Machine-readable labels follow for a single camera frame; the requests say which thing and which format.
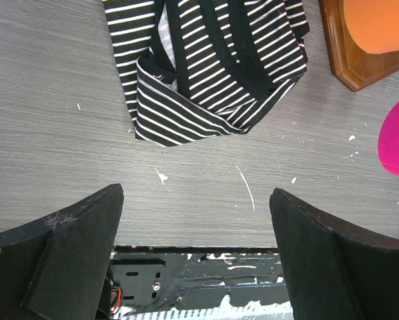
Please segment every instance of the pink object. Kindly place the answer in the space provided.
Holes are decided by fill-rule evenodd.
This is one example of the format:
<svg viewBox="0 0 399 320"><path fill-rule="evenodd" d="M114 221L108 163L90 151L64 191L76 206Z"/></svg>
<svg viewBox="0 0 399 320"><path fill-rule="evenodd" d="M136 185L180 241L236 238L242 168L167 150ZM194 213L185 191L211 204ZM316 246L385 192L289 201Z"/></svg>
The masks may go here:
<svg viewBox="0 0 399 320"><path fill-rule="evenodd" d="M389 112L382 125L378 154L384 168L399 175L399 102Z"/></svg>

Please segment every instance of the black and white striped cloth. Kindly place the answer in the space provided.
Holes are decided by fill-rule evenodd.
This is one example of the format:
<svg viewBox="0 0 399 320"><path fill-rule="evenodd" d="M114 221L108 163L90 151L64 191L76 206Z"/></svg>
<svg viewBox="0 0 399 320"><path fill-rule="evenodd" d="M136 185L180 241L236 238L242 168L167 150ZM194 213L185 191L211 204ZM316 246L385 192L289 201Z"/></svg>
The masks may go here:
<svg viewBox="0 0 399 320"><path fill-rule="evenodd" d="M302 0L103 5L136 139L247 133L306 72Z"/></svg>

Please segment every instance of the table surface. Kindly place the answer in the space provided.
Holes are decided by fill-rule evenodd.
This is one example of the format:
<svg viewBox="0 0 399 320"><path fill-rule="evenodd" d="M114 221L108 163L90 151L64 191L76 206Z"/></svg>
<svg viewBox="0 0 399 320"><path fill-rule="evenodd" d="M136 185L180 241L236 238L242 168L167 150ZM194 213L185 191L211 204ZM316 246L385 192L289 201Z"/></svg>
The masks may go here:
<svg viewBox="0 0 399 320"><path fill-rule="evenodd" d="M376 152L399 72L347 90L304 2L308 72L266 118L163 149L134 139L99 0L0 0L0 231L121 183L120 245L275 246L276 187L399 238L399 177Z"/></svg>

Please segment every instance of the bolt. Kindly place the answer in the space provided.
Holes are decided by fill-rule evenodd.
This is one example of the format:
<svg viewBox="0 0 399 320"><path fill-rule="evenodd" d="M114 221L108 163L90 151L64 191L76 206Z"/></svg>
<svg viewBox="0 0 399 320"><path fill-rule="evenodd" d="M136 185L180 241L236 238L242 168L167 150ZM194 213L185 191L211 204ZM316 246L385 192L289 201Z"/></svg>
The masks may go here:
<svg viewBox="0 0 399 320"><path fill-rule="evenodd" d="M160 284L159 282L155 282L155 283L152 285L152 289L153 289L154 291L160 290L160 289L161 289L161 284Z"/></svg>

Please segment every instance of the wooden base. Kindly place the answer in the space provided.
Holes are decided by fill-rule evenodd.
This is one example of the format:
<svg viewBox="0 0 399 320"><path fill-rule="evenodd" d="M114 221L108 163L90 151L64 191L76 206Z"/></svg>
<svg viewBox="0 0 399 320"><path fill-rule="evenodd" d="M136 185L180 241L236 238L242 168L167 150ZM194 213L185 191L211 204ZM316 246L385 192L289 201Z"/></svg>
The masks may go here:
<svg viewBox="0 0 399 320"><path fill-rule="evenodd" d="M345 24L343 0L320 0L332 74L359 91L399 70L399 51L371 55L352 40Z"/></svg>

